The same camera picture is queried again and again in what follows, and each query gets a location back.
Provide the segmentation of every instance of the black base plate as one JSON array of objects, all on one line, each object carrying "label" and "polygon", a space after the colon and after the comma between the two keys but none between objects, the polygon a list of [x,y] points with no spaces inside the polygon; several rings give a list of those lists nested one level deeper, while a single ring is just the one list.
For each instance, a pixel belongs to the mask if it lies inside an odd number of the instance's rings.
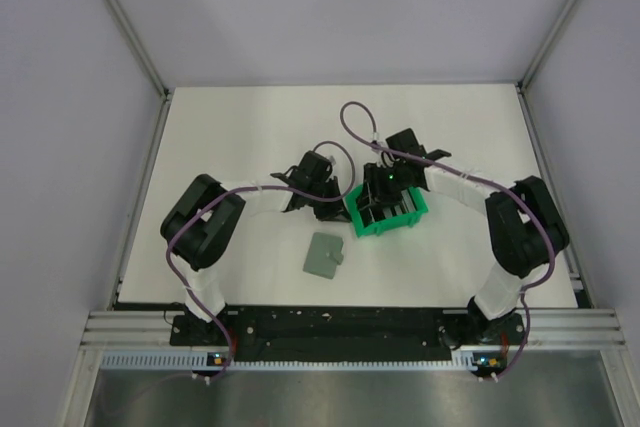
[{"label": "black base plate", "polygon": [[[439,332],[464,331],[464,309],[227,306],[218,319],[234,340],[237,361],[400,362],[449,360]],[[522,319],[505,323],[509,342],[522,340]],[[170,344],[226,345],[220,330],[191,314],[174,318]],[[462,344],[478,341],[462,338]],[[485,341],[500,349],[500,339]]]}]

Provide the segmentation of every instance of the metal panel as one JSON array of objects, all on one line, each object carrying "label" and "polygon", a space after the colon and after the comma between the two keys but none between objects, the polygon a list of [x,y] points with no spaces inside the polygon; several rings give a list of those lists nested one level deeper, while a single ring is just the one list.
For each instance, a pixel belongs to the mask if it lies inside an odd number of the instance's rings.
[{"label": "metal panel", "polygon": [[100,351],[78,352],[67,398],[53,425],[58,427],[84,425],[101,360],[102,352]]},{"label": "metal panel", "polygon": [[602,352],[602,361],[624,425],[640,425],[640,393],[629,352]]},{"label": "metal panel", "polygon": [[116,272],[116,278],[113,282],[113,289],[111,290],[111,295],[109,296],[109,303],[107,305],[107,308],[113,306],[116,300],[118,288],[120,287],[120,281],[122,279],[122,276],[124,275],[124,271],[129,260],[129,255],[131,254],[133,239],[136,234],[138,222],[140,221],[140,215],[142,215],[142,207],[144,205],[145,196],[147,195],[147,189],[149,188],[149,182],[151,181],[151,173],[153,172],[153,166],[155,165],[156,156],[158,155],[158,149],[160,148],[162,133],[167,122],[167,117],[169,116],[169,108],[171,107],[172,97],[173,94],[171,93],[167,95],[167,98],[166,100],[164,100],[164,102],[162,102],[162,106],[160,107],[158,116],[156,117],[155,128],[153,129],[153,135],[149,140],[147,155],[140,171],[138,182],[136,183],[136,196],[133,201],[133,207],[131,208],[131,214],[128,217],[129,222],[127,223],[126,228],[123,230],[122,239],[120,241],[120,245],[118,246],[118,268]]},{"label": "metal panel", "polygon": [[[531,106],[528,102],[528,99],[526,95],[523,94],[522,89],[520,88],[518,88],[518,100],[520,101],[520,108],[522,109],[524,121],[527,124],[527,131],[529,132],[529,138],[531,139],[533,153],[536,156],[536,162],[538,163],[538,167],[540,168],[540,175],[549,187],[549,191],[551,192],[551,195],[553,196],[558,209],[560,210],[560,213],[562,214],[566,222],[566,210],[564,207],[564,201],[562,199],[560,191],[555,185],[554,175],[551,172],[548,153],[546,152],[544,145],[540,141],[538,128],[536,126],[535,118],[533,112],[531,111]],[[564,255],[567,258],[569,271],[573,274],[581,274],[579,261],[573,242],[569,244],[569,246],[564,250]]]},{"label": "metal panel", "polygon": [[124,409],[108,417],[94,399],[86,427],[623,425],[597,353],[529,353],[498,384],[466,372],[239,372],[209,387],[185,376],[126,406],[166,375],[101,372],[104,405]]},{"label": "metal panel", "polygon": [[160,102],[102,0],[0,0],[0,92],[0,411],[43,426],[111,291]]},{"label": "metal panel", "polygon": [[527,92],[589,293],[640,363],[640,0],[583,0]]}]

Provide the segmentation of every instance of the green plastic crate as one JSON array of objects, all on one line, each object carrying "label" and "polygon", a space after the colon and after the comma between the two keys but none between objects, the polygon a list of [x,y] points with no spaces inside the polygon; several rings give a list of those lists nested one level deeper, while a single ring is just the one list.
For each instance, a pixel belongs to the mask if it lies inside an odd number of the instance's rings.
[{"label": "green plastic crate", "polygon": [[415,212],[396,215],[395,217],[391,217],[390,219],[381,220],[380,222],[374,222],[373,224],[369,224],[367,227],[365,227],[362,222],[362,217],[360,217],[360,212],[358,212],[358,207],[356,205],[356,199],[361,192],[362,185],[359,185],[355,189],[353,189],[351,193],[349,193],[349,195],[347,195],[347,197],[345,198],[347,210],[349,211],[349,214],[351,214],[351,221],[353,222],[353,226],[358,237],[374,234],[382,235],[387,230],[397,229],[399,227],[413,227],[420,221],[420,217],[422,217],[422,214],[426,214],[427,212],[429,212],[427,203],[424,201],[420,190],[416,189],[415,187],[410,187],[409,195],[411,195],[411,199],[413,199],[413,203],[416,206]]}]

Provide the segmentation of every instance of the white table surface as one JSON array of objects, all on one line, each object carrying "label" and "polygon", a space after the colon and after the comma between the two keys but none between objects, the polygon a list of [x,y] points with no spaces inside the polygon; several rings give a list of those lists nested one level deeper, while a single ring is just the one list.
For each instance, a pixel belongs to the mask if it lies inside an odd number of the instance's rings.
[{"label": "white table surface", "polygon": [[[164,260],[160,224],[200,173],[220,181],[264,179],[297,164],[316,143],[333,139],[361,166],[376,156],[352,140],[339,121],[349,100],[368,105],[380,137],[414,129],[427,151],[441,148],[496,180],[538,175],[513,85],[388,85],[178,88],[173,96],[134,245],[121,302],[184,301]],[[366,115],[347,122],[370,137]],[[342,188],[349,181],[340,151]],[[280,305],[465,306],[494,263],[487,222],[439,195],[424,193],[430,212],[415,227],[357,239],[350,224],[318,222],[305,208],[242,218],[222,259],[227,303]],[[303,272],[314,232],[344,238],[345,260],[333,280]],[[532,307],[575,307],[563,255],[556,272],[528,294]]]}]

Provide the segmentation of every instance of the white enclosure wall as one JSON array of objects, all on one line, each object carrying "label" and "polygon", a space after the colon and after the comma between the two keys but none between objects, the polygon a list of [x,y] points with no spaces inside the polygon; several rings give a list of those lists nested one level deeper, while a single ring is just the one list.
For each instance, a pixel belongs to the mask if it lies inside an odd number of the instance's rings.
[{"label": "white enclosure wall", "polygon": [[102,0],[0,0],[0,412],[48,426],[159,100]]},{"label": "white enclosure wall", "polygon": [[120,0],[170,87],[517,81],[565,0]]},{"label": "white enclosure wall", "polygon": [[640,0],[584,0],[530,92],[581,263],[640,362]]}]

